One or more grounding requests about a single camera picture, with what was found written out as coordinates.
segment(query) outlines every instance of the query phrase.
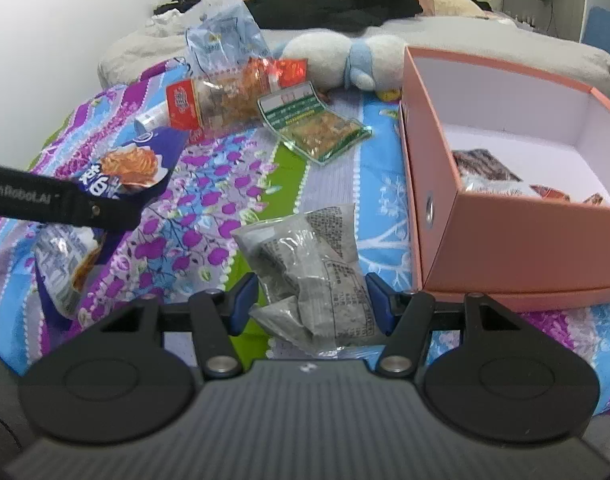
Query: cardboard box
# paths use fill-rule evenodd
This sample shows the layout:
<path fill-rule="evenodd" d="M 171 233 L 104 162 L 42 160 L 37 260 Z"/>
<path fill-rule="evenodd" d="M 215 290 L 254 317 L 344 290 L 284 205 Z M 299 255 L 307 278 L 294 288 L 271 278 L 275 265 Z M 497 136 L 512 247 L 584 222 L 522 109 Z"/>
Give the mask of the cardboard box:
<path fill-rule="evenodd" d="M 408 48 L 400 107 L 415 283 L 515 311 L 610 301 L 610 101 L 574 80 Z M 486 148 L 572 203 L 466 192 L 451 150 Z M 599 192 L 608 205 L 582 203 Z"/>

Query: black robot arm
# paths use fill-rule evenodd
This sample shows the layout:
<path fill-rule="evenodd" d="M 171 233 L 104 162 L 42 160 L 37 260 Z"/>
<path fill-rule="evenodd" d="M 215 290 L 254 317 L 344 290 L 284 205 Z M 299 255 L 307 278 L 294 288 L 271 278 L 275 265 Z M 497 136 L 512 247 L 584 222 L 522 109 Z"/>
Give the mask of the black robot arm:
<path fill-rule="evenodd" d="M 0 166 L 0 216 L 88 226 L 106 231 L 136 229 L 144 204 L 96 197 L 75 182 Z"/>

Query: clear plastic bag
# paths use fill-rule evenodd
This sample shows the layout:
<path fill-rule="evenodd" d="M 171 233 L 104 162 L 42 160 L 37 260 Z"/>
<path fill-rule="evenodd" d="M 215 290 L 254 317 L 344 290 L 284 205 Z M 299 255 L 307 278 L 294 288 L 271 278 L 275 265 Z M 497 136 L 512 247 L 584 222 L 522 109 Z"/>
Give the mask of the clear plastic bag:
<path fill-rule="evenodd" d="M 381 344 L 354 240 L 354 205 L 259 222 L 233 233 L 268 306 L 250 316 L 314 356 Z"/>
<path fill-rule="evenodd" d="M 250 57 L 269 57 L 258 25 L 242 0 L 185 32 L 192 76 L 230 70 Z"/>

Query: orange-red label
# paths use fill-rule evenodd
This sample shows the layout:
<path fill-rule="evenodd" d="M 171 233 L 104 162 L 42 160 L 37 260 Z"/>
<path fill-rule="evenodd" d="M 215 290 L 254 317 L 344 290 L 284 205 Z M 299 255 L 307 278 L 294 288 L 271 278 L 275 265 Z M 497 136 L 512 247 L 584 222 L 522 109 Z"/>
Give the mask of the orange-red label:
<path fill-rule="evenodd" d="M 184 79 L 165 89 L 169 125 L 178 130 L 197 130 L 200 120 L 196 110 L 196 99 L 192 81 Z"/>
<path fill-rule="evenodd" d="M 307 81 L 307 59 L 278 59 L 275 67 L 279 72 L 278 83 L 281 88 Z"/>

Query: snack package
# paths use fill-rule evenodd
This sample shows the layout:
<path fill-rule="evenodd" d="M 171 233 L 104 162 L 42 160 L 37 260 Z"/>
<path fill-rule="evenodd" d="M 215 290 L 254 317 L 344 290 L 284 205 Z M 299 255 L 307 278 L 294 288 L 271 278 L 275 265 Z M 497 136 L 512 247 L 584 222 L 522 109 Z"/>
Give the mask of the snack package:
<path fill-rule="evenodd" d="M 533 189 L 539 196 L 545 198 L 546 200 L 562 200 L 563 202 L 571 202 L 571 198 L 567 193 L 563 193 L 558 189 L 554 189 L 553 187 L 547 186 L 538 186 L 537 184 L 532 184 L 531 189 Z"/>
<path fill-rule="evenodd" d="M 201 77 L 246 64 L 250 57 L 269 57 L 258 25 L 241 0 L 185 32 L 192 76 Z"/>
<path fill-rule="evenodd" d="M 460 178 L 463 191 L 510 196 L 540 196 L 529 184 L 516 180 L 488 180 L 477 174 L 465 173 Z"/>
<path fill-rule="evenodd" d="M 268 306 L 250 311 L 272 335 L 314 356 L 381 344 L 354 240 L 354 205 L 333 206 L 233 232 Z"/>
<path fill-rule="evenodd" d="M 246 65 L 167 87 L 170 123 L 200 130 L 191 143 L 240 132 L 261 123 L 258 99 L 307 78 L 306 59 L 250 59 Z"/>
<path fill-rule="evenodd" d="M 591 204 L 591 205 L 602 205 L 602 203 L 604 201 L 605 201 L 605 199 L 603 198 L 603 196 L 600 193 L 594 193 L 590 197 L 583 200 L 582 203 Z"/>
<path fill-rule="evenodd" d="M 371 136 L 371 128 L 325 106 L 309 81 L 261 97 L 258 107 L 287 148 L 320 165 Z"/>
<path fill-rule="evenodd" d="M 521 180 L 500 160 L 483 148 L 453 150 L 451 155 L 453 155 L 454 161 L 456 161 L 456 166 L 461 176 L 473 174 L 488 180 L 515 180 L 517 182 Z"/>
<path fill-rule="evenodd" d="M 134 200 L 144 206 L 167 187 L 186 141 L 186 132 L 156 128 L 105 153 L 78 177 L 79 187 L 93 196 Z M 34 256 L 48 325 L 69 325 L 94 265 L 106 263 L 122 237 L 90 227 L 41 228 Z"/>

